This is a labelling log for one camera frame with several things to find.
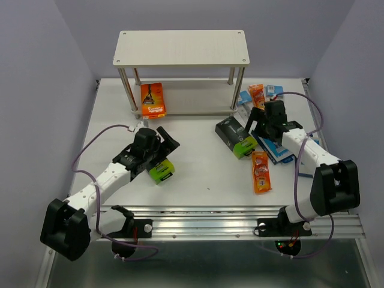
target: gray wall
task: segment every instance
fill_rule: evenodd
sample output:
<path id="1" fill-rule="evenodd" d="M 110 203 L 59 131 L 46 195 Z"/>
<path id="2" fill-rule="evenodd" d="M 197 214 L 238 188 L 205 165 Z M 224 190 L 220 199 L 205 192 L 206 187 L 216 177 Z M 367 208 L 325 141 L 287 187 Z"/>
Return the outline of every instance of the gray wall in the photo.
<path id="1" fill-rule="evenodd" d="M 358 165 L 358 212 L 384 278 L 384 2 L 356 0 L 319 62 L 310 89 L 325 116 L 332 153 Z"/>
<path id="2" fill-rule="evenodd" d="M 47 204 L 64 197 L 95 80 L 52 0 L 0 8 L 0 286 L 32 287 Z"/>
<path id="3" fill-rule="evenodd" d="M 97 78 L 118 77 L 121 30 L 243 29 L 246 76 L 310 77 L 353 0 L 55 0 Z M 142 76 L 228 75 L 228 70 L 143 70 Z"/>

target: shelf post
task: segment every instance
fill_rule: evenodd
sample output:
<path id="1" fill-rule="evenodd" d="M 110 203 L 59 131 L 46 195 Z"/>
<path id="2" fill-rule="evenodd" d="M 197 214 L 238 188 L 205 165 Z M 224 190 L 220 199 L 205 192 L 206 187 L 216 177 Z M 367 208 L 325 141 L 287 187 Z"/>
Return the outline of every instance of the shelf post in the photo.
<path id="1" fill-rule="evenodd" d="M 228 84 L 232 85 L 233 84 L 233 77 L 235 75 L 235 68 L 231 67 L 229 70 L 229 78 L 228 78 Z"/>
<path id="2" fill-rule="evenodd" d="M 140 86 L 142 84 L 142 82 L 141 82 L 139 74 L 137 72 L 137 68 L 133 68 L 133 74 L 134 74 L 134 81 L 135 81 L 136 85 Z"/>
<path id="3" fill-rule="evenodd" d="M 133 93 L 131 90 L 130 83 L 128 81 L 127 74 L 125 73 L 125 69 L 124 68 L 118 68 L 118 71 L 120 74 L 122 84 L 123 84 L 124 89 L 125 89 L 125 93 L 127 93 L 128 100 L 131 104 L 131 110 L 135 112 L 138 110 L 138 108 L 137 108 L 136 102 L 135 102 L 134 97 L 133 97 Z"/>
<path id="4" fill-rule="evenodd" d="M 244 76 L 244 70 L 245 70 L 245 67 L 239 67 L 239 73 L 238 73 L 238 78 L 236 79 L 236 85 L 235 85 L 235 91 L 233 93 L 232 104 L 230 105 L 230 108 L 233 111 L 236 110 L 236 107 L 238 104 L 239 93 L 240 93 L 241 84 L 242 84 L 242 78 Z"/>

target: white shelf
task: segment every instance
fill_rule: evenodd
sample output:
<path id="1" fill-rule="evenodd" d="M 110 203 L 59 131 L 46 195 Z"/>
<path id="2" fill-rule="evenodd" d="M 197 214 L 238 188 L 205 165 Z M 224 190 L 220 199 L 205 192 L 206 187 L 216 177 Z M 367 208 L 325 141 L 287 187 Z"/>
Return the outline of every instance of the white shelf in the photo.
<path id="1" fill-rule="evenodd" d="M 249 84 L 281 85 L 285 91 L 304 93 L 300 79 L 244 78 L 242 90 Z M 296 120 L 307 130 L 314 129 L 308 102 L 295 95 L 285 95 L 288 120 Z M 273 190 L 253 193 L 251 161 L 238 160 L 215 133 L 215 125 L 226 116 L 166 116 L 149 120 L 150 128 L 162 125 L 181 145 L 169 155 L 175 174 L 155 185 L 146 172 L 122 187 L 106 205 L 125 206 L 284 206 L 293 203 L 294 163 L 273 165 L 269 162 Z M 102 79 L 97 92 L 87 143 L 98 132 L 113 124 L 134 125 L 130 105 L 120 79 Z M 115 128 L 101 136 L 80 159 L 79 167 L 99 175 L 133 135 Z M 76 175 L 72 193 L 89 183 Z M 299 178 L 299 199 L 310 193 L 312 179 Z"/>
<path id="2" fill-rule="evenodd" d="M 140 67 L 246 67 L 243 30 L 121 31 L 113 64 Z"/>
<path id="3" fill-rule="evenodd" d="M 140 86 L 130 79 L 133 95 L 139 108 L 134 114 L 141 114 Z M 228 115 L 236 110 L 230 109 L 233 98 L 233 85 L 228 85 L 228 79 L 143 79 L 142 83 L 161 82 L 163 84 L 164 101 L 167 115 L 204 115 L 221 114 Z M 121 93 L 124 87 L 121 80 Z"/>

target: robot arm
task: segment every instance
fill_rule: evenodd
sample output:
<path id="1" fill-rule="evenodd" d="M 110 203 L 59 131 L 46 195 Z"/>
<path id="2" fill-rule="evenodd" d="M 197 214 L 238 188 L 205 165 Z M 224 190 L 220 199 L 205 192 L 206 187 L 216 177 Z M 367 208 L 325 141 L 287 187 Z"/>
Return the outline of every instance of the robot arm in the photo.
<path id="1" fill-rule="evenodd" d="M 284 102 L 281 100 L 265 103 L 265 110 L 253 108 L 245 126 L 250 130 L 257 121 L 254 132 L 284 146 L 295 156 L 299 155 L 301 145 L 307 134 L 296 121 L 287 121 Z M 298 203 L 298 208 L 306 219 L 352 209 L 360 204 L 357 166 L 354 162 L 341 161 L 308 138 L 304 146 L 301 162 L 312 175 L 313 184 L 310 196 Z M 310 236 L 310 230 L 302 228 L 303 219 L 296 206 L 280 209 L 277 218 L 259 219 L 265 227 L 259 236 L 290 236 L 296 230 L 301 236 Z"/>
<path id="2" fill-rule="evenodd" d="M 114 192 L 127 185 L 148 166 L 162 162 L 180 144 L 173 140 L 162 127 L 156 131 L 149 128 L 135 129 L 135 138 L 108 165 L 107 169 L 85 188 L 64 201 L 55 199 L 46 212 L 40 241 L 69 260 L 78 259 L 89 243 L 100 238 L 96 230 L 97 195 L 100 204 Z M 133 213 L 121 206 L 113 206 L 100 216 L 99 227 L 104 234 L 118 232 L 133 225 Z"/>

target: orange package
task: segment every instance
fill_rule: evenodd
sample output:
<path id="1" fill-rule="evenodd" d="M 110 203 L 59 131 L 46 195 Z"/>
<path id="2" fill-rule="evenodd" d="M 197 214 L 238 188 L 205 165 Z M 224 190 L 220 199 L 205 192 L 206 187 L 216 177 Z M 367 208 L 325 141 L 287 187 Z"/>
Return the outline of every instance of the orange package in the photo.
<path id="1" fill-rule="evenodd" d="M 250 95 L 252 97 L 253 106 L 264 110 L 264 86 L 262 84 L 250 85 L 248 87 Z"/>
<path id="2" fill-rule="evenodd" d="M 167 115 L 161 83 L 142 84 L 143 119 L 159 118 Z"/>
<path id="3" fill-rule="evenodd" d="M 262 194 L 272 189 L 266 152 L 252 152 L 252 174 L 255 194 Z"/>

